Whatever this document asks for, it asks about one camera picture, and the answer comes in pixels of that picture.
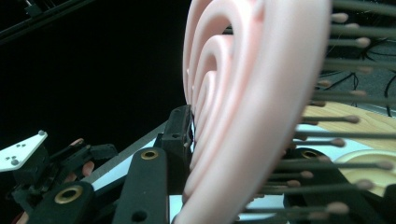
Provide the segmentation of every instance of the cable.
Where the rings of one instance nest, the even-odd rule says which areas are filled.
[[[386,41],[388,41],[387,38],[378,39],[378,40],[376,40],[376,41],[373,41],[367,48],[365,48],[365,49],[363,49],[363,50],[361,51],[360,57],[362,57],[363,60],[364,60],[364,58],[367,58],[367,59],[370,59],[370,60],[373,61],[373,59],[372,59],[371,57],[368,56],[367,52],[368,52],[370,49],[372,49],[373,47],[375,47],[375,46],[377,46],[377,45],[379,45],[379,44],[382,44],[383,42],[386,42]]]
[[[367,55],[367,54],[364,56],[363,60],[364,60],[364,59],[368,59],[368,60],[370,60],[370,61],[375,62],[374,58],[370,57],[370,56]]]
[[[330,54],[330,52],[332,52],[332,50],[333,50],[334,48],[335,48],[335,46],[332,46],[332,48],[329,49],[329,50],[327,51],[326,57]]]
[[[334,82],[330,87],[324,89],[324,91],[330,90],[331,88],[333,88],[333,87],[335,87],[335,86],[341,84],[343,81],[349,79],[350,77],[353,77],[354,75],[355,75],[355,73],[349,73],[349,75],[347,75],[346,77],[343,77],[343,78],[341,78],[340,80]]]
[[[358,79],[358,77],[356,76],[355,73],[352,76],[353,76],[353,90],[355,91],[358,88],[358,86],[359,86],[359,79]],[[355,107],[358,107],[358,103],[356,103],[356,102],[352,103],[351,105],[355,106]]]
[[[331,77],[331,76],[335,76],[338,74],[343,73],[344,71],[338,71],[338,72],[331,72],[331,73],[325,73],[325,74],[320,74],[319,77]]]
[[[374,51],[369,51],[369,52],[372,54],[381,55],[381,56],[396,57],[396,54],[384,54],[384,53],[378,53],[378,52],[374,52]]]
[[[395,79],[396,79],[396,75],[394,75],[394,76],[390,79],[390,81],[388,82],[387,87],[385,88],[385,91],[384,91],[384,96],[385,96],[385,98],[388,98],[388,96],[389,96],[389,95],[388,95],[388,91],[389,91],[390,84],[391,84]],[[392,118],[392,115],[390,114],[390,107],[389,107],[389,105],[387,105],[387,113],[388,113],[388,116]]]

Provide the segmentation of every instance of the metal bolt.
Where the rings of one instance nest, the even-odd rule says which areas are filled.
[[[18,160],[12,160],[11,161],[11,165],[18,165],[20,164],[20,162]]]

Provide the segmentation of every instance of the wooden surface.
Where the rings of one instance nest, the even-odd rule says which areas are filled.
[[[359,109],[350,105],[327,103],[324,107],[307,106],[305,116],[342,117],[356,115],[361,121],[358,124],[345,122],[321,122],[318,126],[331,132],[363,132],[363,133],[396,133],[396,119]],[[396,152],[396,139],[353,139],[374,149]]]

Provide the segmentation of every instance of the black mechanical part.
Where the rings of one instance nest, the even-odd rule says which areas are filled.
[[[178,195],[190,175],[192,157],[191,106],[174,109],[163,134],[159,134],[155,147],[161,147],[168,157],[168,194]]]
[[[92,209],[95,213],[92,213],[92,218],[89,218],[92,223],[112,222],[126,176],[111,182],[95,192],[95,198],[92,203]]]
[[[396,184],[389,185],[385,189],[384,198],[379,204],[378,213],[389,224],[396,223]]]
[[[89,183],[62,184],[44,197],[29,216],[29,224],[78,224],[88,221],[83,218],[90,211],[93,196],[93,187]]]
[[[26,0],[26,3],[28,4],[28,6],[25,8],[26,13],[32,18],[37,17],[43,13],[43,10],[41,10],[41,8],[37,4],[31,4],[28,0]]]
[[[134,154],[112,223],[169,222],[166,167],[161,148],[148,147]]]
[[[40,146],[22,168],[13,172],[18,185],[11,192],[12,198],[31,215],[43,195],[62,185],[69,174],[82,177],[82,166],[87,161],[116,155],[117,150],[110,144],[92,147],[81,141],[50,157],[48,151]]]
[[[43,146],[40,146],[20,169],[12,173],[17,184],[34,184],[48,165],[49,154]]]

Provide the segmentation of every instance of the black background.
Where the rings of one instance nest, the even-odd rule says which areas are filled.
[[[23,7],[5,8],[6,2],[2,29],[24,16]],[[121,151],[167,120],[185,104],[189,5],[97,0],[0,46],[0,148],[44,130],[51,153],[79,137]],[[9,223],[21,209],[3,199],[12,174],[0,180],[0,223]]]

